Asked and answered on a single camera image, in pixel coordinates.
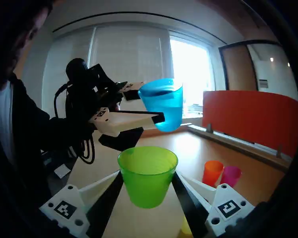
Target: plastic cup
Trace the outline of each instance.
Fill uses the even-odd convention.
[[[204,165],[202,183],[214,187],[223,171],[223,167],[223,164],[216,160],[206,162]]]
[[[141,208],[160,205],[178,164],[170,150],[143,146],[124,150],[118,164],[130,200]]]
[[[242,171],[236,166],[227,166],[224,168],[220,184],[226,183],[232,188],[240,179]]]
[[[147,111],[164,113],[164,122],[155,124],[160,131],[176,130],[182,122],[183,88],[174,79],[159,79],[143,85],[139,97]]]

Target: white curtain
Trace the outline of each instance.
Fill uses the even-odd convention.
[[[98,27],[89,67],[97,63],[114,82],[147,83],[173,78],[169,32],[136,25]],[[121,110],[145,110],[141,100],[123,100],[120,106]]]
[[[88,61],[94,27],[66,34],[54,40],[45,64],[42,85],[42,110],[54,116],[53,100],[56,91],[68,82],[66,66],[74,58]],[[63,92],[57,99],[58,116],[65,117],[65,98]]]

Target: man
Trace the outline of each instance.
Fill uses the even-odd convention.
[[[29,98],[22,81],[13,73],[24,49],[45,22],[52,3],[32,1],[25,9],[28,14],[24,14],[18,28],[11,29],[12,37],[1,48],[4,57],[0,60],[0,176],[4,184],[29,196],[34,207],[51,197],[41,149],[66,149],[93,131],[87,122],[80,125],[67,119],[50,119]]]

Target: orange plastic cup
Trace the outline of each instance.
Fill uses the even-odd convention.
[[[214,187],[216,181],[223,172],[224,165],[216,160],[210,160],[204,165],[202,183]]]

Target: wooden table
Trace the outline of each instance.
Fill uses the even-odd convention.
[[[94,134],[95,162],[87,165],[78,159],[69,184],[82,188],[119,169],[119,151],[100,145],[99,136]],[[160,146],[173,151],[179,159],[177,170],[197,180],[202,179],[204,163],[208,160],[221,161],[224,166],[238,166],[243,174],[235,190],[253,205],[267,201],[284,175],[262,162],[187,131],[141,138],[137,146]],[[179,237],[183,217],[172,185],[163,203],[153,209],[140,209],[133,205],[123,185],[103,237],[175,238]]]

